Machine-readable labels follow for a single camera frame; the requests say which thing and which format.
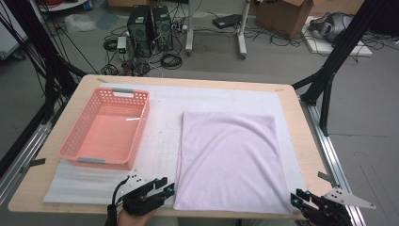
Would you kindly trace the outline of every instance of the basket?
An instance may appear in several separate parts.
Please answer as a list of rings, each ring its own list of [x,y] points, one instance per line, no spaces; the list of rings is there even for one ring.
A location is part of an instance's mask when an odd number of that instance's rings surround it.
[[[150,112],[145,90],[97,88],[58,151],[75,166],[131,170]]]

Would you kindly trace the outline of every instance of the wooden table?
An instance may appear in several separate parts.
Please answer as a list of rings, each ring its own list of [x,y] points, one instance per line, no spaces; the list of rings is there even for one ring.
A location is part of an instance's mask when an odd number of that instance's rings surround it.
[[[294,89],[289,85],[241,83],[224,81],[167,79],[148,77],[122,77],[108,75],[87,75],[80,82],[76,92],[64,109],[53,131],[47,138],[37,159],[46,158],[44,165],[32,167],[11,199],[8,208],[16,212],[36,213],[95,213],[105,214],[105,205],[54,204],[44,203],[43,198],[51,184],[59,159],[56,156],[62,142],[72,129],[80,111],[84,107],[93,89],[102,83],[172,86],[185,88],[242,89],[276,92],[279,96],[285,120],[293,142],[296,157],[306,188],[316,195],[323,195],[331,189],[328,182],[317,177],[317,172],[326,172],[313,140],[311,130]],[[208,218],[292,218],[303,219],[300,214],[292,216],[267,215],[255,213],[233,213],[217,211],[176,211],[172,208],[160,208],[156,215],[175,217]]]

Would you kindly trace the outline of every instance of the gray floor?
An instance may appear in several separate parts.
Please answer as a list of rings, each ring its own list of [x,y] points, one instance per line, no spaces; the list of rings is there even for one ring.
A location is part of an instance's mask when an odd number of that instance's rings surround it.
[[[82,13],[81,9],[64,13]],[[88,12],[101,26],[90,32],[71,34],[74,43],[98,71],[104,65],[104,37],[126,24],[126,17],[115,17],[103,8]],[[198,23],[210,25],[210,20]],[[93,72],[67,42],[72,64]],[[196,34],[194,52],[181,53],[183,66],[176,71],[162,70],[162,76],[186,79],[244,81],[256,83],[293,84],[315,73],[326,58],[310,54],[302,43],[299,47],[277,46],[269,36],[246,39],[247,59],[238,56],[235,36],[214,33]],[[357,63],[348,58],[339,70],[333,85],[329,111],[329,133],[341,160],[353,193],[376,204],[376,210],[362,210],[367,225],[397,225],[399,222],[399,50],[385,47],[372,50],[372,57],[360,57]],[[9,149],[43,103],[40,85],[28,60],[0,61],[0,157]],[[152,70],[148,76],[160,77]],[[0,208],[5,225],[102,225],[99,215],[37,215],[10,213],[9,198]],[[182,220],[183,225],[209,224]]]

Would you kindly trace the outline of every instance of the headphones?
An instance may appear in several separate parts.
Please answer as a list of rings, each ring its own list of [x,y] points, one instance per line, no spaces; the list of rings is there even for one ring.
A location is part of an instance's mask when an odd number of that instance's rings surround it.
[[[311,20],[310,31],[317,31],[331,43],[338,39],[349,26],[352,18],[342,12],[327,12],[317,20]]]

